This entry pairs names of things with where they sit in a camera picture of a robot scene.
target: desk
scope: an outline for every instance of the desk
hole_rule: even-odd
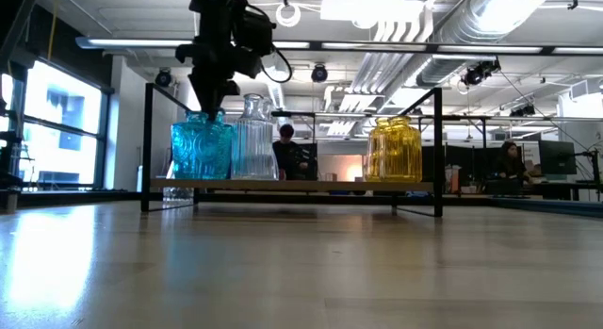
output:
[[[527,187],[536,194],[542,194],[545,199],[564,201],[579,201],[579,191],[582,189],[601,189],[594,183],[541,183]]]

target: ribbed glass jar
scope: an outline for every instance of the ribbed glass jar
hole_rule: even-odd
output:
[[[382,152],[384,150],[384,130],[389,125],[387,119],[382,118],[377,120],[377,126],[370,131],[367,144],[367,172],[366,181],[378,182],[381,180],[380,168]]]
[[[230,167],[233,128],[219,113],[214,122],[200,111],[187,113],[187,121],[171,126],[175,178],[226,179]]]
[[[245,110],[234,125],[232,179],[278,180],[272,151],[272,101],[259,94],[245,95]]]
[[[421,133],[410,118],[395,117],[383,130],[380,177],[386,182],[420,182],[423,176]]]

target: ceiling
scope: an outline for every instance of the ceiling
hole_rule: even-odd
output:
[[[250,0],[260,5],[274,20],[279,0]],[[308,5],[317,5],[320,0],[291,0]],[[434,6],[434,21],[441,19],[459,0],[437,2]],[[54,0],[39,0],[40,4],[52,11]],[[194,17],[188,11],[189,0],[58,0],[58,16],[86,36],[101,38],[166,38],[191,39],[194,35]],[[567,0],[546,2],[537,9],[521,26],[508,35],[503,42],[543,44],[580,43],[601,44],[603,37],[603,0],[579,0],[579,8],[564,8]],[[323,21],[319,13],[303,9],[301,21],[294,27],[279,25],[274,39],[283,40],[334,40],[366,41],[375,34],[373,29],[360,29],[350,22]],[[173,50],[120,51],[127,56],[128,64],[137,72],[153,78],[161,67],[172,67],[172,72],[181,80],[186,80],[189,65],[181,65],[173,58]],[[322,100],[327,85],[349,84],[355,77],[364,54],[345,52],[285,52],[293,66],[293,80],[283,85],[286,97],[295,105],[288,109],[309,110],[316,108],[312,102]],[[310,73],[317,62],[326,64],[329,81],[313,84]],[[557,94],[566,90],[560,85],[541,84],[546,82],[571,84],[578,82],[585,74],[603,76],[603,58],[538,58],[501,57],[503,72],[507,74],[517,90],[523,94],[536,92],[537,105],[545,114],[556,113]],[[266,84],[238,76],[243,92],[267,94]],[[517,99],[520,94],[509,85],[502,75],[488,79],[483,86],[474,88],[469,94],[457,90],[458,76],[446,83],[444,90],[445,113],[461,113],[470,108],[472,113],[494,113],[501,104]],[[239,102],[241,98],[230,98]],[[389,113],[400,111],[413,102],[399,99],[393,101]],[[423,112],[429,113],[429,106]]]

